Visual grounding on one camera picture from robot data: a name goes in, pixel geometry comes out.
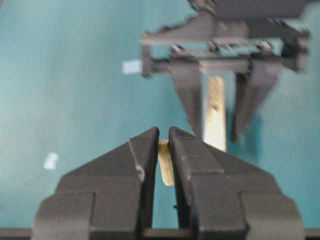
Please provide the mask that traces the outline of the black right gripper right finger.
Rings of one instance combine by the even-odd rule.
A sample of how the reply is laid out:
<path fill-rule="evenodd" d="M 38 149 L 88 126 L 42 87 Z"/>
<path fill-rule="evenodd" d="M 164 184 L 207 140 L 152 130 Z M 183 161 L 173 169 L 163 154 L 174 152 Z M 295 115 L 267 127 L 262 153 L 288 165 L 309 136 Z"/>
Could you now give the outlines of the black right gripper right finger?
<path fill-rule="evenodd" d="M 178 224 L 197 240 L 303 240 L 296 203 L 274 176 L 203 142 L 169 129 Z"/>

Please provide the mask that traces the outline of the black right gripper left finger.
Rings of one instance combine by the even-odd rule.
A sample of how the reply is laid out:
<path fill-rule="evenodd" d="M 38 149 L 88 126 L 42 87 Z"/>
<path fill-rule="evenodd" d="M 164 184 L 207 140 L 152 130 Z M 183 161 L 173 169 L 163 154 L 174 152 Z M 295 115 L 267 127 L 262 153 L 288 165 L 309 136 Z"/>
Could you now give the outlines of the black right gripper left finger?
<path fill-rule="evenodd" d="M 35 217 L 34 240 L 137 240 L 152 226 L 159 129 L 66 173 Z"/>

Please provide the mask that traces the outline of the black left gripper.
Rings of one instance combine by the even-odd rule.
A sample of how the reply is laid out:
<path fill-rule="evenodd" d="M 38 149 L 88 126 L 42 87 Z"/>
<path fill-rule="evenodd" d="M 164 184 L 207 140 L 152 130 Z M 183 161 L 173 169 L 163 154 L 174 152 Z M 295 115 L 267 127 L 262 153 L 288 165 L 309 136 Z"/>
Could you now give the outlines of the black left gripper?
<path fill-rule="evenodd" d="M 201 12 L 182 24 L 144 32 L 142 75 L 171 73 L 190 129 L 203 134 L 201 71 L 236 73 L 230 140 L 245 133 L 284 68 L 304 70 L 310 32 L 280 19 L 223 21 Z"/>

